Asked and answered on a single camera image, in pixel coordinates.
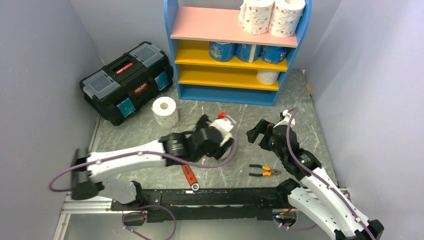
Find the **white roll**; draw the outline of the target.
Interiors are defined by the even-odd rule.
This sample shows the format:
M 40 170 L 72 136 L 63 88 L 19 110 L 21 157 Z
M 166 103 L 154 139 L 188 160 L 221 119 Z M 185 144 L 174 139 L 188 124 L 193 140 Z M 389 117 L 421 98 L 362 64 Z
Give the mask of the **white roll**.
M 241 28 L 251 35 L 266 33 L 274 3 L 274 0 L 244 0 L 238 15 Z
M 177 104 L 171 97 L 157 98 L 151 109 L 154 119 L 161 127 L 173 128 L 179 121 Z
M 280 71 L 274 70 L 258 70 L 256 78 L 264 85 L 273 85 L 277 82 L 280 73 Z

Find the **blue roll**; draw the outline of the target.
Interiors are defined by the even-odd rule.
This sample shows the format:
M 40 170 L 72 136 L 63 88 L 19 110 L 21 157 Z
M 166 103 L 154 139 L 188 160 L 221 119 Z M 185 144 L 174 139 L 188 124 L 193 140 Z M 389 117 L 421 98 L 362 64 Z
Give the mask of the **blue roll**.
M 260 58 L 270 64 L 281 63 L 288 52 L 287 47 L 263 45 L 261 47 Z
M 258 44 L 235 45 L 235 56 L 242 62 L 253 63 L 260 57 L 262 46 Z
M 236 44 L 231 42 L 209 42 L 209 56 L 218 62 L 229 62 L 235 56 Z

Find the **pink patterned paper towel roll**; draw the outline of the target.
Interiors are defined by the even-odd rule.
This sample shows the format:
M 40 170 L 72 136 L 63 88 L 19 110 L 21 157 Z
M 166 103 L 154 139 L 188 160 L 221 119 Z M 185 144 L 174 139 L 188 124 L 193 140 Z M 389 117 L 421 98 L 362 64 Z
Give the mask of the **pink patterned paper towel roll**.
M 268 31 L 281 38 L 294 35 L 305 6 L 305 0 L 275 0 Z

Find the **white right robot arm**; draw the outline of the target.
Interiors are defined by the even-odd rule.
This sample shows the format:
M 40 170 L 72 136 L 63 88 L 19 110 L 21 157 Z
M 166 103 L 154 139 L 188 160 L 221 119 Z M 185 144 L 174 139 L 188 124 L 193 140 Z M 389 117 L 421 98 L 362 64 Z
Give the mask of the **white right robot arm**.
M 287 120 L 274 124 L 261 119 L 246 133 L 249 143 L 262 134 L 260 148 L 273 152 L 294 177 L 276 187 L 276 203 L 282 208 L 291 205 L 302 211 L 332 240 L 379 240 L 383 224 L 377 219 L 370 220 L 349 202 L 320 161 L 300 147 L 293 126 Z

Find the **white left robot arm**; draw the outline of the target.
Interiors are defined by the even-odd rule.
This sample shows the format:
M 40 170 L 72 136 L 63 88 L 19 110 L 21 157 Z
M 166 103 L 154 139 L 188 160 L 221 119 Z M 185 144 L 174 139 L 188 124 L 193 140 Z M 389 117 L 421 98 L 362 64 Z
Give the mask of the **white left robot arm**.
M 170 133 L 136 147 L 109 152 L 78 148 L 71 163 L 71 198 L 102 196 L 137 210 L 145 201 L 141 184 L 114 176 L 138 169 L 194 164 L 204 156 L 219 160 L 234 142 L 233 127 L 227 118 L 211 121 L 204 114 L 194 130 Z

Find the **blue shelf with coloured boards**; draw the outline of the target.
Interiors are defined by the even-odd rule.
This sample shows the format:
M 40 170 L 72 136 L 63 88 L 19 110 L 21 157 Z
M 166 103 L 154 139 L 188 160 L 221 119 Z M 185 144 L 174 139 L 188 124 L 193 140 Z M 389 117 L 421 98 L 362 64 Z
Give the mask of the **blue shelf with coloured boards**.
M 178 96 L 275 105 L 307 33 L 310 0 L 246 0 L 239 10 L 164 2 Z

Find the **red adjustable wrench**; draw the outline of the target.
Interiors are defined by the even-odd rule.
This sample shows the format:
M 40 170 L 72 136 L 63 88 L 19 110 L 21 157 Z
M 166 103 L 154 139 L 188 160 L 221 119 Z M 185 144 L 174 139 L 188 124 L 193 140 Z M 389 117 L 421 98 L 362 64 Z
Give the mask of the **red adjustable wrench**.
M 184 164 L 181 168 L 190 188 L 193 191 L 198 191 L 200 186 L 190 166 L 188 164 Z

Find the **black plastic toolbox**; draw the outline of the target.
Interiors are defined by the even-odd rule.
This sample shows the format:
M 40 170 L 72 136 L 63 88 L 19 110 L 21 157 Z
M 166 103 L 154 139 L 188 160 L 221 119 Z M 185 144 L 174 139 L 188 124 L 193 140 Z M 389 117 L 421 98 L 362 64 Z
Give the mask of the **black plastic toolbox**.
M 174 70 L 168 56 L 151 42 L 135 48 L 83 78 L 84 99 L 114 126 L 173 85 Z

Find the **orange handled pliers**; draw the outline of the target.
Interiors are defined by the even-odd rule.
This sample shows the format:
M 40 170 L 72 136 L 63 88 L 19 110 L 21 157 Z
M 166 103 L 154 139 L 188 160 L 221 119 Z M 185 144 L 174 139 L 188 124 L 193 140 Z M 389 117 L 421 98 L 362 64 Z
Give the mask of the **orange handled pliers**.
M 264 165 L 260 165 L 260 164 L 249 164 L 250 168 L 259 168 L 262 169 L 263 172 L 262 173 L 253 173 L 250 172 L 249 175 L 252 177 L 270 177 L 272 175 L 279 175 L 282 172 L 278 169 L 273 169 L 269 166 L 264 166 Z

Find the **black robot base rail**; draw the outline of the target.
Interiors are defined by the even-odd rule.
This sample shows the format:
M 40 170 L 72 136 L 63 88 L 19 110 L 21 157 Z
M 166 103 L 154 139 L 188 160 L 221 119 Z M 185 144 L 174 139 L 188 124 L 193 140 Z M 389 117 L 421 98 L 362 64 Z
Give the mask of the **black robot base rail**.
M 275 187 L 145 189 L 143 206 L 148 223 L 172 220 L 160 206 L 169 209 L 177 220 L 256 219 L 271 221 L 273 214 L 285 212 L 288 199 Z

